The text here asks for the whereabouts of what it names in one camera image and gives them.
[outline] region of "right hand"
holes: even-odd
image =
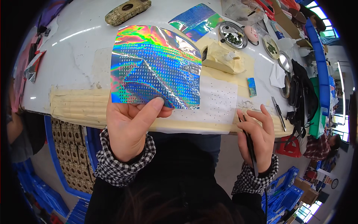
[[[257,169],[259,173],[263,173],[271,165],[271,157],[274,149],[275,131],[274,123],[271,115],[266,110],[265,106],[260,106],[262,113],[252,110],[247,110],[244,121],[243,113],[237,109],[236,113],[242,122],[237,123],[238,128],[245,130],[251,135],[254,152],[256,156]],[[262,127],[253,118],[262,122]],[[244,161],[252,167],[250,153],[247,148],[246,136],[243,132],[237,133],[238,146]]]

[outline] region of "black and white checkered cuff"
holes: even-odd
[[[247,192],[247,193],[258,193],[263,195],[264,189],[274,180],[275,175],[279,171],[279,158],[272,154],[271,157],[272,171],[263,178],[255,177],[252,168],[247,164],[243,163],[241,168],[241,174],[237,176],[237,181],[234,184],[231,195]]]
[[[117,187],[127,186],[132,182],[143,167],[145,167],[155,155],[155,145],[152,136],[146,135],[145,145],[141,158],[133,163],[126,164],[116,160],[110,149],[110,139],[107,127],[100,133],[102,150],[97,152],[98,165],[95,176]]]

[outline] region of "tweezers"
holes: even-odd
[[[253,150],[253,142],[252,142],[252,139],[251,139],[251,135],[248,134],[245,130],[242,130],[242,131],[246,135],[247,148],[248,148],[248,152],[250,153],[251,162],[252,162],[252,166],[253,166],[253,172],[255,174],[255,177],[258,177],[256,156],[255,156],[255,152]]]

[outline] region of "plaid shirt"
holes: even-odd
[[[113,186],[124,187],[132,182],[138,171],[143,169],[155,155],[154,140],[150,135],[146,136],[143,154],[138,162],[131,165],[116,160],[110,149],[110,140],[107,127],[100,133],[102,150],[97,152],[98,165],[95,176]],[[272,182],[279,170],[279,161],[276,155],[272,155],[272,164],[269,173],[265,177],[258,178],[253,175],[252,168],[245,162],[242,164],[241,174],[237,176],[232,194],[240,192],[259,193],[261,196],[264,189]]]
[[[311,135],[307,136],[307,149],[303,154],[304,157],[320,161],[328,156],[329,151],[331,151],[331,147],[326,133],[323,133],[318,139]]]

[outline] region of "white table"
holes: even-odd
[[[47,52],[42,58],[36,82],[32,84],[26,81],[21,102],[25,109],[50,114],[49,93],[52,85],[64,86],[67,89],[94,89],[98,86],[110,89],[110,63],[107,62],[108,57],[111,57],[118,27],[108,25],[104,16],[124,2],[76,0],[60,12],[57,32],[40,48]],[[174,30],[168,21],[199,3],[205,3],[218,14],[222,14],[219,0],[152,0],[152,6],[148,10],[123,25],[155,25]],[[269,23],[267,28],[272,38],[277,40]],[[272,63],[278,61],[269,57],[261,41],[258,46],[248,43],[242,51],[255,59],[257,97],[252,99],[258,104],[266,105],[270,102],[270,107],[274,108],[271,100],[271,96],[274,96],[282,114],[286,115],[287,111],[292,109],[281,96],[279,88],[271,86],[269,80]],[[304,64],[296,46],[293,59],[301,65]]]

